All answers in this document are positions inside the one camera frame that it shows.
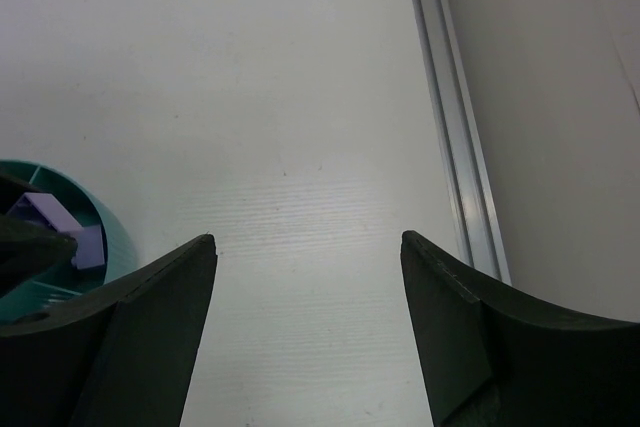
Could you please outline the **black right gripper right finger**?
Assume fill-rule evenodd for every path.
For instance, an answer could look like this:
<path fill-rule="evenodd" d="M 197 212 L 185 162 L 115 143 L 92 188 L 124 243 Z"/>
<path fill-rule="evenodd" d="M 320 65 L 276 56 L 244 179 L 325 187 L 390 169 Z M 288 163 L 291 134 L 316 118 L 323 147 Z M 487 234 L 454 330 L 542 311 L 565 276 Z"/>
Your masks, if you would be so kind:
<path fill-rule="evenodd" d="M 437 426 L 635 426 L 639 327 L 528 295 L 414 232 L 401 266 Z"/>

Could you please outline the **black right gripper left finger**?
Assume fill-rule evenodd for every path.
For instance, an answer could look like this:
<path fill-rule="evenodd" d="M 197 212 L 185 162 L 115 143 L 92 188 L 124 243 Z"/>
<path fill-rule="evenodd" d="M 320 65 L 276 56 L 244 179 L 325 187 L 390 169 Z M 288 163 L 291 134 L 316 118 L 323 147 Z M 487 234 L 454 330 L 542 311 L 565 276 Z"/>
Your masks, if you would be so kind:
<path fill-rule="evenodd" d="M 1 328 L 4 426 L 177 426 L 213 292 L 203 234 Z"/>

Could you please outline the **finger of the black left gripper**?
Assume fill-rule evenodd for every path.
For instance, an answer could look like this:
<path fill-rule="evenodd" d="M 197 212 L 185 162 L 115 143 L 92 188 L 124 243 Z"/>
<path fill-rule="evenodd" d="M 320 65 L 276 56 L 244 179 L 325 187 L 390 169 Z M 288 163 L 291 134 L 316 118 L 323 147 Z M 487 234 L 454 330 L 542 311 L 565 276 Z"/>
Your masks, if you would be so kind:
<path fill-rule="evenodd" d="M 63 233 L 8 215 L 25 193 L 36 189 L 25 181 L 1 173 L 1 296 L 62 262 L 77 250 L 76 240 Z"/>

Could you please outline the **lavender lego brick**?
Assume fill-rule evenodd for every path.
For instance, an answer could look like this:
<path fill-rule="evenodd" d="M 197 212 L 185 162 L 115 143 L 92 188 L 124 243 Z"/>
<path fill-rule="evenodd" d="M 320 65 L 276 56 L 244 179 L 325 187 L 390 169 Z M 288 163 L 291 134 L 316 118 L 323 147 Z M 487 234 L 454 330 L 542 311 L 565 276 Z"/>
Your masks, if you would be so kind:
<path fill-rule="evenodd" d="M 96 220 L 82 224 L 53 194 L 24 193 L 9 208 L 7 216 L 73 237 L 77 250 L 71 263 L 77 270 L 106 264 L 102 224 Z"/>

